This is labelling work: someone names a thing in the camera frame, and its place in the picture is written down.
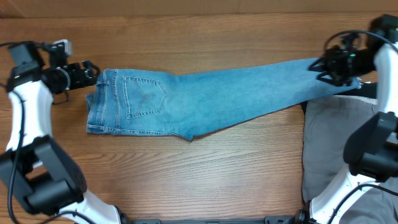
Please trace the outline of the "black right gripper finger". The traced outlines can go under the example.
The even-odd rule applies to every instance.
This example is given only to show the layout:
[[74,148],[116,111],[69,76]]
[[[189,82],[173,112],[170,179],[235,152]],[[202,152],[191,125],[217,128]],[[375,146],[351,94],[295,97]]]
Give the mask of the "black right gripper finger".
[[317,76],[317,80],[333,86],[350,86],[353,82],[352,77],[342,77],[339,75],[330,75],[327,73],[319,74]]
[[330,70],[328,68],[328,60],[325,57],[320,57],[308,67],[308,70],[312,72],[327,72]]

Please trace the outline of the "light blue denim jeans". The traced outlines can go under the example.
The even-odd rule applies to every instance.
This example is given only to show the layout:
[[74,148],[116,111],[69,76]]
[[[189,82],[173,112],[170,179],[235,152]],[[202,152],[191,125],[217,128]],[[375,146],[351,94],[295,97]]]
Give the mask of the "light blue denim jeans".
[[308,70],[312,59],[188,75],[107,69],[86,97],[91,134],[193,139],[304,101],[360,86],[333,86]]

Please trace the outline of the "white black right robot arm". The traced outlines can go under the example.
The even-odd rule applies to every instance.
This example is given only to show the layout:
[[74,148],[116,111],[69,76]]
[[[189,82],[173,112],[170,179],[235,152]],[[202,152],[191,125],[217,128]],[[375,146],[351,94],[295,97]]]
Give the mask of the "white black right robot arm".
[[393,191],[381,183],[397,177],[397,17],[384,14],[365,32],[365,49],[355,45],[360,30],[337,35],[341,44],[323,47],[323,55],[309,66],[317,80],[333,86],[349,85],[356,77],[378,73],[377,112],[347,140],[344,166],[326,189],[287,223],[338,223],[366,192]]

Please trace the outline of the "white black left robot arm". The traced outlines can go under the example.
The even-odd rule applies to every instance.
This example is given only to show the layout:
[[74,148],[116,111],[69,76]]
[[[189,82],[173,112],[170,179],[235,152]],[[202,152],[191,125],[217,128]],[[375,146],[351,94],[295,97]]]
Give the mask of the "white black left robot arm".
[[48,221],[129,223],[118,207],[88,190],[80,167],[52,133],[54,96],[94,85],[100,69],[88,60],[69,63],[72,45],[66,39],[9,42],[7,48],[15,64],[4,84],[12,104],[12,133],[1,155],[1,180],[10,218],[16,219],[12,203],[17,201]]

